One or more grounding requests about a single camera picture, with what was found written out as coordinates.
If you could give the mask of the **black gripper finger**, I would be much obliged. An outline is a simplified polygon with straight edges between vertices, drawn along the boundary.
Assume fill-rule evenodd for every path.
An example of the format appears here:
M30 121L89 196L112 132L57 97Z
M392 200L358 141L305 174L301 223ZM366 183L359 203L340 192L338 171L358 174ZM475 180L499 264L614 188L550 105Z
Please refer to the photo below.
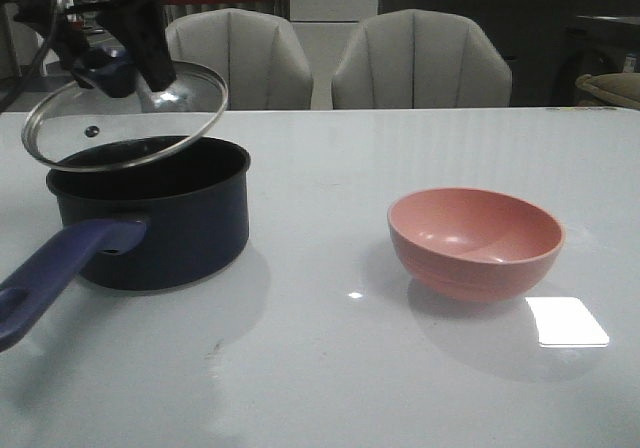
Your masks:
M110 8L102 11L97 21L124 47L152 91L162 91L175 81L162 9L157 1L134 1Z
M58 56L61 67L71 74L81 88L91 88L74 68L76 60L89 50L90 45L84 34L68 21L66 15L36 15L29 22L29 27L44 39L29 66L29 77L40 72L46 54L52 50Z

